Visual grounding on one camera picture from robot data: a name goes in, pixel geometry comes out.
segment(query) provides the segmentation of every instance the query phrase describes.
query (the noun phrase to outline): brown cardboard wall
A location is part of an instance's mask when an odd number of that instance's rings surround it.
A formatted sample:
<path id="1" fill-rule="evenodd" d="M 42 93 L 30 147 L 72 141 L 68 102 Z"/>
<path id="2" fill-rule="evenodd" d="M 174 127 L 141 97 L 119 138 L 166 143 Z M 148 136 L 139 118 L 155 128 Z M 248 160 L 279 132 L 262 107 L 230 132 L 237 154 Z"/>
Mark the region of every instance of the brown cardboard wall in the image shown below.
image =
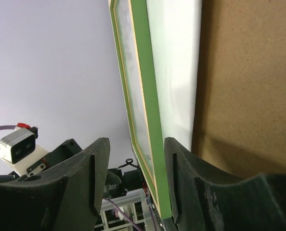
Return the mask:
<path id="1" fill-rule="evenodd" d="M 286 172 L 286 0 L 203 0 L 192 149 L 241 177 Z"/>

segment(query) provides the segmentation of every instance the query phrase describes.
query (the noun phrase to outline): green picture frame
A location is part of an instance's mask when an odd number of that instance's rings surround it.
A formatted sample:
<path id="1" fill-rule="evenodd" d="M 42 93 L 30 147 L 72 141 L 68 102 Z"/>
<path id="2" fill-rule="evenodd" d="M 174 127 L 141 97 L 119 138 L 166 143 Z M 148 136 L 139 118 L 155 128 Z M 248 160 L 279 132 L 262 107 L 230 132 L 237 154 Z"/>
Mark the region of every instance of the green picture frame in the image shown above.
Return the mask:
<path id="1" fill-rule="evenodd" d="M 146 0 L 109 0 L 109 8 L 130 128 L 131 144 L 158 213 L 162 219 L 170 218 L 172 213 Z M 125 31 L 128 30 L 125 29 L 125 26 L 128 29 L 131 28 L 132 34 L 128 31 L 129 34 L 125 36 Z M 129 50 L 133 50 L 132 55 L 128 55 Z M 137 67 L 129 68 L 130 62 L 136 63 Z M 132 82 L 134 80 L 139 82 L 136 90 L 131 89 L 135 85 Z M 141 99 L 143 110 L 140 115 L 144 117 L 145 122 L 142 120 L 138 125 L 137 118 L 139 116 L 137 115 L 139 113 L 136 111 L 135 105 L 136 100 L 140 104 Z M 143 129 L 141 127 L 138 128 L 142 124 L 146 127 Z M 145 130 L 146 135 L 141 135 L 141 130 Z M 142 145 L 143 141 L 141 142 L 141 140 L 148 140 L 148 145 Z"/>

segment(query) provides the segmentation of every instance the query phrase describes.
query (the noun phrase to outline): purple cable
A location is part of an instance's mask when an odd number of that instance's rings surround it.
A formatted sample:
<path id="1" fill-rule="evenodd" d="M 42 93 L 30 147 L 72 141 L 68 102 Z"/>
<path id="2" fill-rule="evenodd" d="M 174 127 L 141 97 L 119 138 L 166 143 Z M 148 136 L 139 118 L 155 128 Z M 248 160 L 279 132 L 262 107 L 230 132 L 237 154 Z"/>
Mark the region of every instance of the purple cable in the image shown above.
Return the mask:
<path id="1" fill-rule="evenodd" d="M 149 212 L 151 213 L 151 216 L 152 216 L 152 220 L 153 220 L 153 224 L 154 224 L 154 229 L 155 231 L 157 231 L 157 226 L 156 226 L 156 222 L 155 222 L 155 218 L 153 216 L 153 212 L 152 212 L 152 209 L 151 209 L 151 206 L 150 205 L 147 205 L 148 209 L 149 209 Z"/>
<path id="2" fill-rule="evenodd" d="M 127 214 L 124 213 L 124 212 L 117 206 L 117 204 L 115 204 L 113 201 L 111 201 L 111 200 L 109 200 L 109 199 L 106 199 L 106 198 L 103 198 L 103 200 L 105 200 L 105 201 L 111 203 L 111 204 L 113 205 L 113 207 L 114 207 L 119 213 L 121 213 L 121 215 L 123 215 L 124 218 L 125 218 L 133 227 L 135 227 L 138 231 L 142 231 L 142 229 L 141 229 L 136 223 L 134 223 L 133 220 L 131 220 L 131 218 L 128 217 Z"/>
<path id="3" fill-rule="evenodd" d="M 15 129 L 16 125 L 4 125 L 4 126 L 0 126 L 0 131 L 1 130 L 13 130 Z"/>

